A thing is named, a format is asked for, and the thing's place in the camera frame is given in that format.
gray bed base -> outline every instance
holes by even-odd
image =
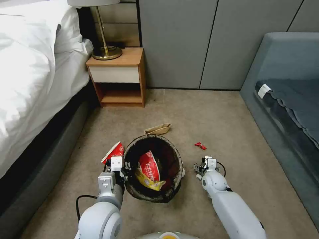
[[[267,33],[240,90],[261,133],[319,230],[319,187],[254,95],[256,82],[271,78],[319,80],[319,33]]]
[[[56,185],[82,131],[88,110],[89,103],[83,101],[37,166],[37,172],[27,179],[27,185],[20,190],[15,200],[0,215],[1,239],[18,237],[23,227]]]

table lamp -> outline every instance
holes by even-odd
[[[67,0],[68,5],[74,7],[95,7],[97,19],[103,40],[103,47],[94,48],[92,57],[97,60],[111,60],[122,55],[122,50],[116,46],[107,46],[104,37],[103,26],[101,22],[98,6],[105,6],[119,3],[120,0]]]

carpet floor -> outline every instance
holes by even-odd
[[[58,184],[21,238],[74,238],[75,199],[82,194],[97,195],[103,156],[116,142],[127,146],[145,128],[166,122],[172,128],[164,137],[176,146],[184,162],[181,189],[168,204],[137,200],[125,192],[120,239],[171,230],[203,239],[228,238],[193,171],[193,164],[205,155],[225,165],[228,184],[263,223],[268,238],[319,238],[239,92],[194,90],[148,90],[144,109],[96,109]],[[197,142],[207,150],[195,147]],[[80,200],[81,212],[94,202]]]

lamp shade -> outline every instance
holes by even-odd
[[[120,0],[67,0],[67,4],[74,7],[95,7],[112,5],[119,3]]]

sofa armrest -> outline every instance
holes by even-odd
[[[319,79],[319,33],[267,33],[242,90],[254,91],[258,80]]]

